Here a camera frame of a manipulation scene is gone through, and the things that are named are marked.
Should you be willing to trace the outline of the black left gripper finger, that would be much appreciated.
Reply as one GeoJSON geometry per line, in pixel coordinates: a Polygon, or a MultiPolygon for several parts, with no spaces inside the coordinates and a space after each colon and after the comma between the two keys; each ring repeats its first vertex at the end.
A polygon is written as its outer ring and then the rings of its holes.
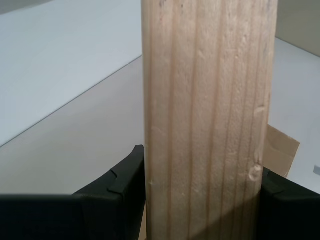
{"type": "Polygon", "coordinates": [[[145,150],[71,195],[1,195],[3,240],[136,240],[146,202],[145,150]]]}
{"type": "Polygon", "coordinates": [[[320,195],[264,168],[258,240],[318,240],[320,195]]]}

